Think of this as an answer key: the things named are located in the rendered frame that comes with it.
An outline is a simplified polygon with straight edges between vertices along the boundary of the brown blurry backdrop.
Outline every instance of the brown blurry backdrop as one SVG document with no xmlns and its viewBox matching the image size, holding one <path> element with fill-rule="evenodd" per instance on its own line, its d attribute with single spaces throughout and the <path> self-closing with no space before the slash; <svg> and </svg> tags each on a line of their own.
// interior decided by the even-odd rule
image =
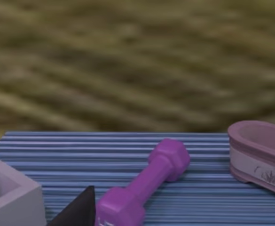
<svg viewBox="0 0 275 226">
<path fill-rule="evenodd" d="M 0 0 L 6 130 L 275 123 L 275 0 Z"/>
</svg>

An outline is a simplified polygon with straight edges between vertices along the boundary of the dark pointed object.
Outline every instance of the dark pointed object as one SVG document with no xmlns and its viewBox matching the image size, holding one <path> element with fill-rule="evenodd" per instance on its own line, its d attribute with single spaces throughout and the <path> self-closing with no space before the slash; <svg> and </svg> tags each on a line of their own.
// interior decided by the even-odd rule
<svg viewBox="0 0 275 226">
<path fill-rule="evenodd" d="M 94 220 L 94 186 L 89 186 L 48 223 L 47 226 L 94 226 Z"/>
</svg>

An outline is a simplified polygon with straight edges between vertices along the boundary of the striped mat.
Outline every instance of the striped mat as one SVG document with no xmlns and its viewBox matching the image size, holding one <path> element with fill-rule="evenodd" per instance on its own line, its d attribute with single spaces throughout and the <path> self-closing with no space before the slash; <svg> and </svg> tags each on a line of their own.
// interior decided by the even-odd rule
<svg viewBox="0 0 275 226">
<path fill-rule="evenodd" d="M 0 159 L 43 185 L 51 220 L 86 186 L 95 186 L 97 199 L 126 186 L 165 137 L 185 143 L 191 165 L 146 203 L 144 225 L 275 226 L 275 194 L 230 175 L 226 134 L 7 132 Z"/>
</svg>

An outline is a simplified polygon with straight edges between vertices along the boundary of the gray cube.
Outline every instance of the gray cube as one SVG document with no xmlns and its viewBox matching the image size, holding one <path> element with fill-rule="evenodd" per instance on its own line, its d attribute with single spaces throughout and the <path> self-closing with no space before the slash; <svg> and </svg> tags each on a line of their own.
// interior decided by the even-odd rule
<svg viewBox="0 0 275 226">
<path fill-rule="evenodd" d="M 0 161 L 0 226 L 45 226 L 41 185 Z"/>
</svg>

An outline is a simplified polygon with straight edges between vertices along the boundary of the dumbbell handle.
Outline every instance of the dumbbell handle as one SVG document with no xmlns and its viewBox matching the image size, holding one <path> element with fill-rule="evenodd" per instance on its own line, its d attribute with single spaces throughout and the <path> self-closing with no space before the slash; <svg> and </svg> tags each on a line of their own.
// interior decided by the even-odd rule
<svg viewBox="0 0 275 226">
<path fill-rule="evenodd" d="M 166 157 L 157 156 L 126 189 L 135 194 L 143 205 L 168 178 L 172 168 L 172 164 Z"/>
</svg>

